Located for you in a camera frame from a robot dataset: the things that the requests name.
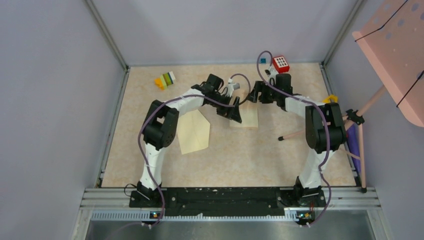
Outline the cream yellow envelope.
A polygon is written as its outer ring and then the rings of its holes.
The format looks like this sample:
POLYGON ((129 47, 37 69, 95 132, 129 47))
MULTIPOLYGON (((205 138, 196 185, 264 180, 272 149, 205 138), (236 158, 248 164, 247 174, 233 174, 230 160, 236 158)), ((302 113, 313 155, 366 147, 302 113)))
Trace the cream yellow envelope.
POLYGON ((177 137, 182 155, 204 150, 209 147, 210 122, 199 110, 180 116, 177 123, 177 137))

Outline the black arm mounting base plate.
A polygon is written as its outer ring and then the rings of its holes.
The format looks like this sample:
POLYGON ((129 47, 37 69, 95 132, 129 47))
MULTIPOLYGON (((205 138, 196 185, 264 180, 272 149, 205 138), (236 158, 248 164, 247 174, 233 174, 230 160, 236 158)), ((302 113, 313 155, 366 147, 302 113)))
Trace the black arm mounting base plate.
POLYGON ((265 217, 284 216, 285 208, 319 208, 323 200, 305 206, 292 204, 293 188, 283 187, 169 187, 158 201, 131 192, 131 208, 164 208, 166 217, 265 217))

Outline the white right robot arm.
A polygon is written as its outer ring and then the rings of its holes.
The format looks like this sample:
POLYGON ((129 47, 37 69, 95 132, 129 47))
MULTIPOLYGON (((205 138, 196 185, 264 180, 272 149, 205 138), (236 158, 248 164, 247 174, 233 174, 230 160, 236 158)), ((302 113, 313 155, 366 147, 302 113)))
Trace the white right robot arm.
POLYGON ((248 100, 276 103, 282 110, 305 120, 305 140, 309 147, 306 164, 296 178, 291 204, 307 206, 323 200, 322 176, 329 159, 347 139, 338 103, 324 103, 293 93, 291 75, 266 71, 268 80, 256 81, 248 100))

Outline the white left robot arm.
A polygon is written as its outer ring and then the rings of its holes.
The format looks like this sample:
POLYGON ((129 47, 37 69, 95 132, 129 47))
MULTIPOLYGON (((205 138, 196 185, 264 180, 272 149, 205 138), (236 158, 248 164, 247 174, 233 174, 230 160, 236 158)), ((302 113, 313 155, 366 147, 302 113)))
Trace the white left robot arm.
POLYGON ((220 77, 210 74, 206 81, 193 85, 182 95, 165 102, 154 100, 138 134, 138 146, 144 160, 143 172, 135 193, 149 207, 160 202, 162 166, 166 150, 174 141, 181 116, 210 105, 226 119, 242 122, 239 97, 232 98, 240 88, 232 79, 225 84, 220 77))

